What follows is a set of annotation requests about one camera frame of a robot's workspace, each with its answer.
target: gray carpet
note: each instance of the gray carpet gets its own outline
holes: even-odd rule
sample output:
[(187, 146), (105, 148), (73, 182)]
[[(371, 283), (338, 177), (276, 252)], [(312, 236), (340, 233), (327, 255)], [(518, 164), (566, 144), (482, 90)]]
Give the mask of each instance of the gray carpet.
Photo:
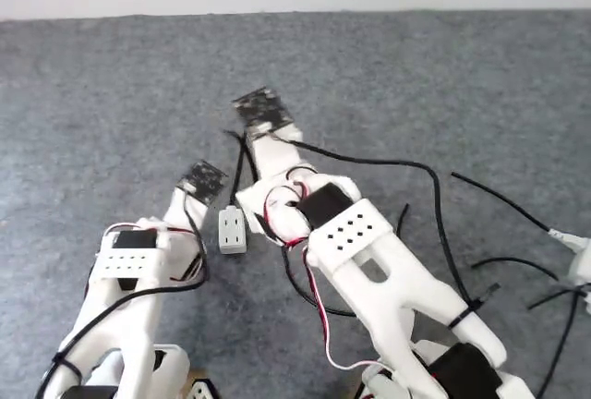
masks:
[[(565, 274), (570, 251), (457, 170), (521, 201), (547, 223), (591, 234), (591, 12), (405, 12), (105, 18), (0, 24), (0, 396), (31, 397), (73, 324), (100, 233), (162, 214), (198, 158), (233, 173), (240, 128), (229, 102), (277, 89), (306, 139), (343, 153), (432, 164), (443, 179), (450, 242), (481, 311), (509, 350), (506, 369), (536, 391), (566, 320), (562, 298), (525, 304), (554, 283), (509, 254)], [(420, 171), (308, 156), (353, 177), (404, 239), (451, 282)], [(217, 201), (204, 230), (212, 279), (166, 299), (159, 338), (182, 345), (224, 398), (343, 397), (352, 376), (324, 358), (315, 311), (261, 238), (229, 259), (215, 247)], [(298, 262), (298, 277), (304, 274)], [(339, 299), (323, 284), (327, 303)], [(580, 307), (547, 397), (589, 397), (591, 318)], [(332, 319), (333, 353), (374, 357), (367, 333)], [(447, 339), (422, 320), (422, 337)]]

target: white connector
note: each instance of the white connector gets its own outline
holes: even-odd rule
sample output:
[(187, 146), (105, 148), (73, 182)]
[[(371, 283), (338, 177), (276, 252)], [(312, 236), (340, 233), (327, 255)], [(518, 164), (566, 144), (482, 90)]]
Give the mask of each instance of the white connector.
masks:
[(577, 285), (591, 283), (591, 239), (554, 229), (548, 231), (548, 234), (570, 248), (575, 254), (569, 269), (569, 280)]
[(556, 240), (561, 242), (565, 247), (570, 248), (574, 253), (580, 253), (589, 249), (591, 240), (588, 237), (579, 237), (563, 233), (562, 231), (551, 228), (548, 231), (550, 237), (554, 237)]
[(234, 205), (220, 211), (218, 240), (222, 254), (241, 254), (247, 252), (247, 230), (244, 213)]

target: black wire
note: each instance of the black wire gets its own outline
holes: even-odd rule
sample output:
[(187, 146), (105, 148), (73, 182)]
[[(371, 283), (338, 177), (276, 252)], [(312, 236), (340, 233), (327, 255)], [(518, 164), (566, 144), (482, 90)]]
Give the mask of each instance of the black wire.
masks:
[(558, 281), (559, 278), (556, 275), (555, 272), (550, 271), (549, 269), (542, 267), (540, 264), (535, 263), (531, 260), (527, 260), (527, 259), (521, 259), (521, 258), (514, 258), (513, 256), (499, 256), (497, 258), (488, 258), (488, 259), (483, 259), (480, 260), (476, 263), (472, 264), (472, 268), (476, 269), (479, 267), (482, 267), (483, 265), (487, 265), (489, 263), (492, 262), (516, 262), (516, 263), (522, 263), (523, 265), (528, 265), (532, 268), (535, 268), (536, 270), (540, 270), (541, 272), (543, 272), (544, 274), (546, 274), (547, 276), (551, 277), (552, 279), (554, 279), (555, 281)]
[(257, 171), (257, 166), (255, 165), (255, 160), (252, 157), (252, 153), (250, 152), (250, 148), (247, 145), (246, 137), (242, 139), (242, 137), (236, 133), (235, 131), (230, 131), (225, 129), (223, 131), (228, 136), (233, 137), (240, 143), (240, 148), (244, 151), (245, 155), (247, 156), (248, 165), (250, 165), (250, 173), (252, 174), (252, 179), (257, 182), (259, 180), (259, 172)]
[(580, 296), (584, 296), (585, 292), (583, 291), (583, 288), (585, 288), (586, 286), (589, 286), (589, 284), (577, 285), (575, 288), (563, 288), (563, 289), (557, 291), (556, 293), (551, 293), (545, 297), (542, 297), (538, 301), (527, 306), (527, 309), (532, 310), (534, 308), (541, 307), (542, 305), (546, 304), (550, 300), (556, 299), (557, 297), (560, 297), (560, 296), (564, 296), (567, 293), (578, 293)]
[[(283, 266), (285, 267), (285, 274), (287, 275), (287, 279), (291, 283), (292, 287), (295, 291), (310, 305), (313, 305), (315, 308), (318, 308), (318, 304), (316, 301), (302, 288), (296, 281), (294, 274), (292, 273), (292, 266), (291, 262), (289, 261), (289, 256), (287, 255), (287, 247), (281, 247), (281, 254), (283, 256)], [(345, 316), (347, 318), (356, 318), (356, 314), (353, 311), (347, 311), (346, 309), (338, 309), (338, 308), (331, 308), (331, 307), (324, 307), (327, 313), (333, 314), (335, 316)]]
[(205, 252), (205, 243), (203, 242), (203, 237), (201, 236), (199, 229), (195, 225), (195, 221), (193, 220), (193, 218), (191, 217), (191, 215), (189, 214), (189, 212), (187, 210), (187, 194), (185, 195), (185, 200), (183, 203), (183, 211), (185, 212), (185, 216), (187, 217), (188, 222), (191, 225), (191, 229), (193, 230), (193, 234), (195, 235), (195, 238), (198, 240), (199, 246), (201, 248), (200, 254), (203, 259), (203, 266), (201, 267), (202, 268), (201, 271), (203, 272), (203, 276), (201, 277), (201, 279), (198, 280), (197, 282), (195, 282), (194, 284), (187, 284), (187, 285), (180, 285), (180, 286), (161, 286), (161, 287), (157, 287), (157, 288), (150, 288), (147, 290), (141, 290), (141, 291), (137, 291), (135, 293), (130, 293), (129, 295), (123, 296), (120, 299), (116, 300), (110, 307), (103, 310), (103, 312), (101, 312), (93, 320), (91, 320), (84, 327), (82, 327), (82, 329), (80, 329), (80, 331), (77, 332), (74, 335), (74, 337), (72, 337), (72, 339), (70, 339), (70, 341), (66, 344), (66, 346), (64, 346), (64, 348), (62, 350), (60, 350), (59, 352), (56, 353), (56, 355), (54, 357), (54, 362), (52, 363), (50, 368), (45, 372), (45, 374), (42, 377), (41, 384), (40, 384), (39, 388), (37, 389), (37, 393), (35, 394), (35, 399), (43, 399), (43, 396), (45, 394), (45, 390), (47, 390), (47, 386), (49, 385), (49, 382), (51, 381), (52, 377), (54, 376), (54, 374), (57, 371), (57, 369), (59, 368), (59, 366), (63, 364), (63, 362), (61, 362), (61, 361), (63, 361), (65, 359), (65, 357), (70, 353), (70, 351), (72, 351), (72, 348), (74, 348), (74, 346), (76, 346), (76, 344), (78, 342), (80, 342), (80, 340), (82, 340), (82, 338), (84, 336), (86, 336), (90, 332), (90, 330), (92, 330), (102, 320), (104, 320), (107, 316), (109, 316), (113, 311), (115, 311), (116, 309), (118, 309), (122, 305), (126, 304), (130, 300), (133, 300), (137, 297), (148, 296), (148, 295), (158, 295), (158, 294), (162, 294), (162, 293), (182, 293), (185, 291), (196, 290), (210, 279), (210, 269), (209, 269), (209, 266), (207, 263), (207, 253)]
[(410, 208), (410, 205), (408, 203), (406, 203), (404, 205), (403, 210), (400, 213), (400, 216), (398, 216), (398, 222), (396, 223), (396, 235), (398, 236), (399, 239), (402, 239), (400, 235), (403, 232), (404, 218), (406, 217), (406, 214), (408, 213), (409, 208)]
[(559, 360), (561, 359), (562, 351), (564, 350), (564, 345), (566, 344), (566, 340), (568, 339), (569, 334), (571, 333), (571, 329), (573, 328), (574, 316), (576, 314), (576, 309), (579, 305), (580, 296), (580, 292), (573, 293), (573, 301), (571, 303), (571, 309), (569, 311), (568, 320), (566, 321), (566, 326), (564, 327), (561, 339), (559, 340), (558, 346), (556, 347), (556, 352), (554, 353), (554, 357), (552, 358), (552, 362), (550, 363), (548, 373), (546, 373), (546, 377), (542, 382), (542, 386), (540, 387), (539, 392), (537, 392), (536, 399), (542, 399), (544, 397), (544, 394), (546, 393), (546, 390), (548, 389), (548, 386), (552, 381), (554, 371), (556, 370)]
[(234, 181), (230, 189), (230, 205), (236, 205), (236, 193), (240, 186), (240, 177), (242, 176), (242, 164), (244, 163), (244, 156), (246, 149), (243, 146), (243, 142), (246, 141), (246, 133), (240, 138), (240, 152), (238, 153), (238, 160), (236, 161), (236, 171), (234, 173)]
[(518, 212), (520, 212), (526, 219), (529, 219), (533, 224), (535, 224), (536, 226), (538, 226), (542, 230), (544, 230), (546, 232), (550, 231), (550, 228), (546, 224), (543, 224), (542, 222), (540, 222), (537, 218), (535, 218), (533, 215), (531, 215), (529, 212), (527, 212), (521, 205), (518, 205), (517, 203), (513, 202), (511, 199), (507, 198), (506, 196), (503, 196), (500, 192), (495, 191), (494, 189), (489, 188), (489, 187), (477, 182), (476, 180), (471, 179), (470, 177), (466, 177), (465, 175), (460, 175), (459, 173), (453, 172), (452, 176), (455, 177), (456, 179), (463, 180), (466, 184), (470, 184), (474, 187), (478, 187), (478, 188), (482, 189), (483, 191), (486, 191), (487, 193), (491, 194), (495, 198), (502, 200), (503, 202), (508, 204), (510, 207), (512, 207), (515, 210), (517, 210)]
[(447, 261), (447, 265), (452, 273), (453, 280), (458, 287), (458, 291), (462, 296), (462, 299), (469, 304), (472, 299), (468, 294), (468, 291), (464, 285), (464, 281), (462, 280), (462, 276), (457, 269), (455, 264), (455, 260), (453, 259), (452, 250), (450, 249), (450, 245), (447, 239), (447, 235), (445, 234), (445, 227), (443, 225), (443, 214), (441, 213), (441, 185), (440, 179), (437, 176), (437, 173), (429, 167), (428, 165), (420, 162), (413, 162), (413, 161), (406, 161), (406, 160), (386, 160), (386, 159), (364, 159), (364, 158), (356, 158), (351, 156), (344, 156), (342, 154), (338, 154), (336, 152), (327, 151), (320, 147), (316, 147), (314, 145), (309, 145), (304, 142), (300, 142), (297, 140), (286, 140), (281, 139), (277, 136), (273, 136), (275, 139), (280, 140), (285, 143), (290, 143), (298, 148), (315, 152), (317, 154), (321, 154), (326, 157), (330, 157), (332, 159), (336, 159), (337, 161), (343, 162), (350, 162), (350, 163), (362, 163), (362, 164), (369, 164), (369, 165), (401, 165), (401, 166), (409, 166), (412, 168), (418, 168), (424, 170), (428, 173), (433, 181), (433, 193), (435, 199), (435, 219), (437, 221), (437, 230), (440, 236), (441, 246), (443, 247), (443, 254)]

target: cable tie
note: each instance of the cable tie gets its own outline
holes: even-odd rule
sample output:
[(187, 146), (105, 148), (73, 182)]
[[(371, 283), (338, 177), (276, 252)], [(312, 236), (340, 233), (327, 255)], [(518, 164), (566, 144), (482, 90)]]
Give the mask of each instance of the cable tie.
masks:
[(452, 320), (450, 322), (450, 324), (447, 326), (447, 328), (449, 328), (450, 330), (452, 330), (462, 320), (464, 320), (470, 313), (476, 313), (492, 297), (492, 295), (494, 295), (495, 292), (497, 292), (500, 288), (501, 288), (501, 285), (498, 284), (498, 283), (495, 283), (495, 284), (491, 285), (482, 296), (480, 296), (480, 297), (472, 300), (471, 302), (469, 302), (468, 303), (468, 307), (464, 311), (462, 311), (458, 315), (457, 318), (455, 318), (454, 320)]
[(72, 362), (67, 360), (66, 356), (66, 353), (58, 351), (54, 354), (54, 357), (52, 357), (52, 362), (54, 362), (56, 365), (62, 365), (70, 371), (72, 371), (74, 375), (78, 378), (78, 383), (82, 383), (82, 379), (84, 378), (84, 376), (82, 376), (82, 372)]

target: white plastic frame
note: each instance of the white plastic frame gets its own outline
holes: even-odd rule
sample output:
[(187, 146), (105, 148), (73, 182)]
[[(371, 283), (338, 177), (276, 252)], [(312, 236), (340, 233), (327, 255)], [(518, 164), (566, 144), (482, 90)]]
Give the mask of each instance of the white plastic frame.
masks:
[[(143, 227), (152, 225), (162, 228), (163, 225), (168, 225), (190, 229), (183, 210), (184, 197), (185, 194), (177, 188), (164, 216), (165, 222), (152, 218), (142, 219), (138, 224)], [(207, 207), (188, 198), (187, 210), (196, 227), (200, 228)], [(60, 350), (81, 328), (124, 295), (117, 282), (118, 277), (138, 278), (135, 291), (166, 286), (171, 283), (170, 278), (176, 276), (178, 262), (193, 260), (198, 252), (195, 237), (190, 234), (169, 235), (162, 232), (159, 234), (157, 248), (150, 250), (112, 248), (115, 235), (116, 233), (111, 233), (102, 241), (96, 266), (90, 275), (88, 293), (74, 328), (60, 344)], [(112, 265), (111, 262), (125, 262), (126, 265)], [(162, 345), (154, 345), (162, 303), (163, 295), (141, 296), (131, 300), (89, 331), (72, 348), (66, 359), (86, 377), (107, 351), (118, 348), (125, 369), (118, 383), (117, 399), (175, 399), (187, 379), (188, 357), (180, 347), (164, 345), (170, 355), (164, 358), (159, 369), (153, 371), (154, 351), (159, 347), (163, 348)], [(60, 366), (49, 382), (44, 398), (59, 398), (77, 383), (78, 379), (72, 371)]]

